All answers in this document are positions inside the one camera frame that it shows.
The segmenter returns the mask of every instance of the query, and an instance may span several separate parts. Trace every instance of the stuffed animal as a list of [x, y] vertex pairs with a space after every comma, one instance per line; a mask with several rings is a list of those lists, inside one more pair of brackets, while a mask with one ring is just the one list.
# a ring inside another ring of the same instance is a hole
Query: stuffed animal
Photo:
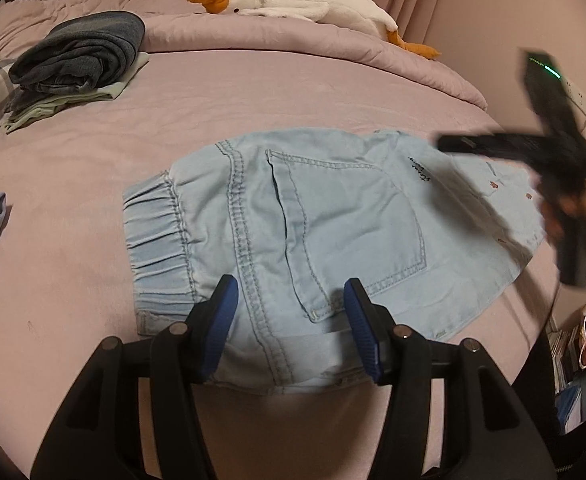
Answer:
[[406, 43], [397, 33], [397, 23], [373, 0], [189, 0], [211, 14], [241, 14], [298, 18], [358, 30], [393, 43], [426, 59], [439, 56], [430, 46]]

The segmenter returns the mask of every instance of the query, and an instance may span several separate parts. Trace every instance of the blue gripper pad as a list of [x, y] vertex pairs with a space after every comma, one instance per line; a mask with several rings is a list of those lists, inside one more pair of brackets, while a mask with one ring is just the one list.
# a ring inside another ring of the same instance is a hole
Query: blue gripper pad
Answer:
[[379, 341], [367, 318], [368, 313], [374, 314], [373, 306], [357, 278], [344, 284], [343, 300], [364, 371], [377, 383], [384, 375], [384, 368], [379, 358]]
[[217, 369], [237, 309], [237, 298], [237, 280], [225, 274], [207, 302], [208, 308], [214, 308], [214, 312], [212, 312], [209, 330], [203, 341], [200, 369], [203, 378], [208, 378]]

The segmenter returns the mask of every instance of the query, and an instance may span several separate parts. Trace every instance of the power strip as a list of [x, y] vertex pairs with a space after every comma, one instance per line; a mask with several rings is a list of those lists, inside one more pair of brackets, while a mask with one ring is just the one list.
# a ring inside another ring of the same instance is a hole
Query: power strip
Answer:
[[569, 99], [571, 99], [571, 101], [573, 101], [574, 105], [576, 105], [577, 108], [586, 117], [586, 95], [570, 79], [567, 79], [566, 77], [563, 76], [562, 81], [564, 83], [564, 89], [566, 90], [566, 94], [569, 96]]

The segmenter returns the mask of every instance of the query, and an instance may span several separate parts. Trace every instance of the pink wall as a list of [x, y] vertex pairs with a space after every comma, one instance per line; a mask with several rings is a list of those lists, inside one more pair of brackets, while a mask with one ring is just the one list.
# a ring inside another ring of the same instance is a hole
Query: pink wall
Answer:
[[586, 93], [586, 0], [438, 0], [424, 43], [484, 94], [504, 127], [537, 126], [520, 85], [520, 47], [548, 50]]

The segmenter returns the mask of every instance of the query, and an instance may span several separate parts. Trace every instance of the black pants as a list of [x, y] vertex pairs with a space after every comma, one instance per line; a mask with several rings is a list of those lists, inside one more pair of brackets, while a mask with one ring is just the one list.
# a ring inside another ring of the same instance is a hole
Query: black pants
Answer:
[[560, 435], [556, 415], [553, 362], [547, 334], [540, 335], [513, 382], [513, 389], [531, 415], [556, 467], [574, 464], [586, 449], [586, 421]]

